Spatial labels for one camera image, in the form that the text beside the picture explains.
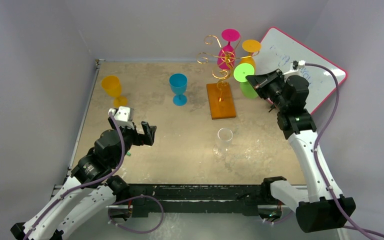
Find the green plastic wine glass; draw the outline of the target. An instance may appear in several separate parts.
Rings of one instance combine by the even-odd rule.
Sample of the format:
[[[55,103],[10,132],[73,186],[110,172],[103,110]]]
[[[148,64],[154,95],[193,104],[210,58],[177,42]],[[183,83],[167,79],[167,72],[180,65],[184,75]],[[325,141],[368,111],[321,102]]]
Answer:
[[[233,71],[234,79],[240,83],[240,89],[242,94],[250,99],[258,97],[257,92],[254,90],[252,85],[248,82],[246,77],[248,75],[254,75],[255,68],[250,63],[240,63]]]

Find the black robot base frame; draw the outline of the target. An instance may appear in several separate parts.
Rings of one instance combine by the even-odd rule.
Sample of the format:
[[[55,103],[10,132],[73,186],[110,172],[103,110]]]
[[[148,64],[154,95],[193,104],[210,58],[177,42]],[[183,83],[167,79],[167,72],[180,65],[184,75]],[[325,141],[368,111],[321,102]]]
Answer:
[[[277,219],[282,210],[295,212],[296,207],[271,196],[269,184],[273,181],[274,177],[264,179],[261,184],[126,183],[116,175],[108,183],[68,194],[57,207],[65,207],[69,220],[76,215],[86,220],[111,206],[134,218],[164,212],[242,214]]]

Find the orange plastic wine glass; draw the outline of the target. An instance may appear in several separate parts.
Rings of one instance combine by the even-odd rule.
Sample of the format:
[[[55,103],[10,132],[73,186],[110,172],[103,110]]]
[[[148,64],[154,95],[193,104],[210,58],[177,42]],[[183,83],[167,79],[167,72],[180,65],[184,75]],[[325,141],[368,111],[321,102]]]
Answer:
[[[253,66],[253,68],[256,70],[256,63],[254,60],[254,55],[259,54],[259,51],[262,48],[262,45],[259,41],[254,39],[247,39],[242,42],[242,49],[248,53],[248,55],[245,58],[242,58],[240,60],[240,64],[247,63]]]

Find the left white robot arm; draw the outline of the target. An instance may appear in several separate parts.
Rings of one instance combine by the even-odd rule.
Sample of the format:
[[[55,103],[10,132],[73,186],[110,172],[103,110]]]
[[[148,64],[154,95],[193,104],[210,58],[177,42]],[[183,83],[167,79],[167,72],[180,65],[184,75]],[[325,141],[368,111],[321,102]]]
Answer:
[[[157,128],[143,121],[144,133],[138,133],[133,122],[109,122],[111,129],[101,133],[46,206],[11,227],[15,239],[67,240],[103,208],[128,201],[129,185],[115,173],[132,146],[153,145]]]

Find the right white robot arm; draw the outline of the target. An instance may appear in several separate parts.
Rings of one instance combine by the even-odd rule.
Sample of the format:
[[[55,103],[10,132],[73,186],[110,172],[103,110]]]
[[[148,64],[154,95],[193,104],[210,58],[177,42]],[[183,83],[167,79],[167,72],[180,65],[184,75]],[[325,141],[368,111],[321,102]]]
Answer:
[[[352,197],[343,195],[319,146],[317,127],[305,108],[309,82],[299,75],[285,77],[279,69],[247,75],[246,80],[260,98],[271,100],[277,108],[277,124],[292,147],[306,181],[306,190],[299,190],[284,177],[265,178],[260,191],[262,200],[268,204],[279,200],[289,207],[305,233],[344,227],[356,203]]]

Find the pink plastic wine glass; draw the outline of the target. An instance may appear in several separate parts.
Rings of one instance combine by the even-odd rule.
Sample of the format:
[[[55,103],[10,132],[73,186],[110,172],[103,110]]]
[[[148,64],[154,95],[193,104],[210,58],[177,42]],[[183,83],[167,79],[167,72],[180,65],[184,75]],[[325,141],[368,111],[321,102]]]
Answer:
[[[221,32],[221,38],[227,42],[218,54],[217,66],[221,70],[231,70],[236,61],[235,48],[231,45],[232,42],[240,39],[240,33],[234,28],[227,28]]]

